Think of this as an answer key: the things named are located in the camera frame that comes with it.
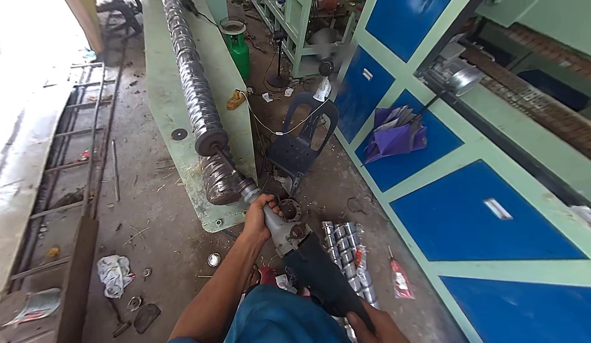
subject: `plastic bag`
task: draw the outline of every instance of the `plastic bag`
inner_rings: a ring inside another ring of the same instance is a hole
[[[130,272],[130,262],[124,256],[110,255],[97,262],[97,273],[105,285],[105,296],[119,298],[124,293],[124,287],[135,278]]]

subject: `metal shaft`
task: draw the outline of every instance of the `metal shaft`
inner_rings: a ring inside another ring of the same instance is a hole
[[[116,140],[111,140],[111,151],[113,152],[113,185],[116,193],[116,201],[120,201],[120,179],[117,175]]]
[[[219,145],[220,148],[227,146],[228,134],[217,113],[181,0],[163,0],[162,4],[177,57],[196,152],[202,156],[212,156],[213,145]]]
[[[163,0],[163,5],[192,124],[194,146],[196,152],[202,156],[200,162],[207,200],[213,205],[234,203],[240,195],[235,191],[233,175],[228,167],[233,165],[229,154],[228,134],[223,129],[217,113],[186,12],[181,0]],[[214,146],[217,146],[219,151],[225,150],[227,158],[218,158]]]

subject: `wire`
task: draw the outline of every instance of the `wire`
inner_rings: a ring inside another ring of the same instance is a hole
[[[209,19],[209,17],[207,17],[207,16],[206,16],[204,13],[200,13],[200,12],[199,12],[199,14],[200,14],[201,16],[205,17],[205,18],[206,18],[206,19],[209,21],[209,23],[211,23],[211,24],[215,25],[215,27],[217,27],[217,29],[218,29],[218,30],[220,30],[220,29],[219,29],[219,26],[217,26],[217,24],[216,24],[216,23],[215,23],[213,20]]]
[[[253,108],[251,108],[251,104],[249,103],[249,98],[247,97],[247,94],[246,94],[244,91],[242,91],[242,90],[238,90],[238,92],[239,92],[240,94],[242,94],[242,95],[244,95],[244,96],[245,96],[245,100],[246,100],[246,102],[247,102],[247,106],[249,107],[249,110],[251,111],[251,114],[253,114],[253,115],[254,115],[254,117],[255,117],[255,119],[256,119],[257,121],[259,121],[259,122],[260,122],[261,126],[265,127],[267,130],[269,130],[270,132],[272,132],[273,134],[275,134],[275,135],[277,135],[277,136],[282,136],[282,135],[284,135],[284,134],[288,134],[288,133],[290,133],[291,131],[295,130],[295,129],[296,129],[298,126],[300,126],[300,125],[301,125],[301,124],[302,124],[304,121],[307,121],[307,120],[308,120],[308,118],[310,118],[310,117],[311,117],[311,116],[312,116],[312,115],[313,115],[315,112],[317,112],[317,110],[318,110],[318,109],[320,109],[321,107],[323,107],[323,105],[324,105],[324,104],[325,104],[325,103],[326,103],[326,102],[327,102],[327,101],[330,99],[329,97],[328,97],[327,99],[325,99],[325,101],[324,101],[324,102],[323,102],[321,105],[319,105],[317,108],[315,108],[315,110],[314,110],[313,112],[310,112],[310,114],[308,115],[308,117],[306,117],[304,120],[300,121],[300,122],[299,122],[297,125],[295,125],[295,126],[294,126],[294,127],[291,129],[291,130],[289,130],[289,131],[287,131],[287,132],[280,132],[280,131],[274,132],[274,131],[273,131],[273,130],[271,130],[271,129],[270,129],[268,126],[264,125],[264,123],[262,123],[262,122],[261,122],[261,120],[260,120],[260,119],[259,119],[259,118],[258,118],[258,117],[255,115],[255,112],[254,112]]]

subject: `shiny metal parts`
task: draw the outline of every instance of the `shiny metal parts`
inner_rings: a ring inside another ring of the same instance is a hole
[[[214,147],[228,150],[228,134],[222,127],[211,88],[205,78],[200,56],[189,29],[186,12],[181,0],[163,0],[173,51],[181,79],[183,94],[192,124],[196,152],[201,155],[207,199],[214,205],[227,205],[238,201],[239,194],[233,185],[231,168],[215,155]]]
[[[230,152],[223,151],[228,158]],[[200,156],[200,168],[207,192],[207,200],[213,205],[228,205],[238,201],[241,196],[236,190],[232,169],[218,155]]]
[[[347,222],[334,225],[332,222],[322,222],[321,226],[326,235],[325,241],[331,259],[341,267],[342,274],[344,274],[355,292],[365,298],[374,308],[379,309],[378,297],[374,291],[374,285],[372,284],[372,277],[369,271],[367,268],[359,268],[358,270],[357,266],[355,266],[357,246],[361,246],[361,239],[359,238],[356,224]]]
[[[221,125],[181,0],[163,0],[162,4],[177,57],[179,77],[196,140],[196,152],[202,156],[212,156],[215,154],[214,145],[224,148],[228,144],[228,134]]]
[[[337,251],[336,238],[333,236],[333,223],[321,222],[323,231],[325,232],[325,242],[327,243],[327,252],[330,254],[331,260],[342,270],[342,259]]]

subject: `blue cabinet door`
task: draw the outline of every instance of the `blue cabinet door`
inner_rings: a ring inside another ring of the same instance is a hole
[[[337,127],[344,138],[351,143],[357,132],[374,111],[395,78],[360,46],[349,65],[342,91],[336,97],[340,112]]]
[[[484,343],[591,343],[591,287],[441,279]]]
[[[499,204],[511,219],[487,204]],[[429,261],[587,258],[482,160],[391,208]]]
[[[376,0],[366,30],[407,62],[450,0]]]

